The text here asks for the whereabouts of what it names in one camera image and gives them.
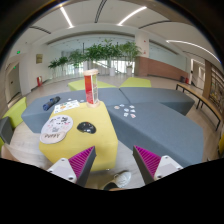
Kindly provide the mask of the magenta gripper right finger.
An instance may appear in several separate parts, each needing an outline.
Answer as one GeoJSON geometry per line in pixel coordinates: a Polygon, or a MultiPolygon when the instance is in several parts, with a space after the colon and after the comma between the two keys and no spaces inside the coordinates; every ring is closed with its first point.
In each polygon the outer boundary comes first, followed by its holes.
{"type": "Polygon", "coordinates": [[[145,184],[150,184],[182,169],[182,166],[168,155],[160,157],[136,145],[133,146],[133,157],[145,184]]]}

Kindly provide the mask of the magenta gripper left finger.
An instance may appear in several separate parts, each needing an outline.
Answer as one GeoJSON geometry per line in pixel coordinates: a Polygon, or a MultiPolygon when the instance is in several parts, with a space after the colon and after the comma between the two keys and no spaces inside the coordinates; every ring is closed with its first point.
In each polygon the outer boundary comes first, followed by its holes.
{"type": "Polygon", "coordinates": [[[95,147],[92,146],[69,159],[59,159],[48,169],[48,172],[84,187],[95,157],[95,147]]]}

